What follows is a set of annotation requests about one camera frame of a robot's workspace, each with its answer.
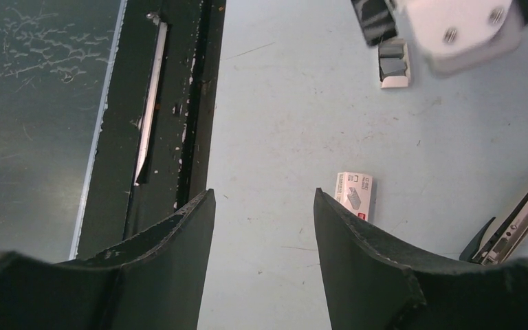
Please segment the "beige black long stapler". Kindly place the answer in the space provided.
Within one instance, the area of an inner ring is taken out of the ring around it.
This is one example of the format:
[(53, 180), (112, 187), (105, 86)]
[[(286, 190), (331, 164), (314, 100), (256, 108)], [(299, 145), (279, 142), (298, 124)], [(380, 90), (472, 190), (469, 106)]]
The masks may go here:
[(460, 261), (480, 265), (504, 262), (528, 235), (528, 183), (511, 205), (492, 217), (467, 244)]

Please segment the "white staple box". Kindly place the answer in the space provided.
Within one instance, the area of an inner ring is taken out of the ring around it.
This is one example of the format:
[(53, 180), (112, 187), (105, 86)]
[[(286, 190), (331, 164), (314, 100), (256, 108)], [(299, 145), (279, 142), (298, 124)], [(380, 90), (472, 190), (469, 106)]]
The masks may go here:
[(334, 199), (361, 220), (371, 220), (373, 176), (364, 173), (337, 174)]

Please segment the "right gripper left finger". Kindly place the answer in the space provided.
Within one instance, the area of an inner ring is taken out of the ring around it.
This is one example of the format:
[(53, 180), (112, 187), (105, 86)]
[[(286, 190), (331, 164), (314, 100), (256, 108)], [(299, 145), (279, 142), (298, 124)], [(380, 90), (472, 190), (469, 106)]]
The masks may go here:
[(0, 251), (0, 329), (196, 329), (213, 190), (86, 260)]

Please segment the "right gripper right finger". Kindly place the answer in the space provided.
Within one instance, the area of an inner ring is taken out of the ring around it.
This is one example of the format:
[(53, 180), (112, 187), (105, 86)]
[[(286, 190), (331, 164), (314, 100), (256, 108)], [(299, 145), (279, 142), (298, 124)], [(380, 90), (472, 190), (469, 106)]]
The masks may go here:
[(313, 215), (333, 329), (528, 329), (528, 258), (483, 266), (439, 256), (321, 189)]

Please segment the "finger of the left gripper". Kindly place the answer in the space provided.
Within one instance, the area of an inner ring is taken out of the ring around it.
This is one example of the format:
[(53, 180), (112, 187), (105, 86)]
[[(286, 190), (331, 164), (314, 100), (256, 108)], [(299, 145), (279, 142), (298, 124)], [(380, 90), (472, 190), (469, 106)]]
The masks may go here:
[(368, 47), (376, 47), (397, 37), (397, 26), (389, 1), (352, 0), (351, 4)]

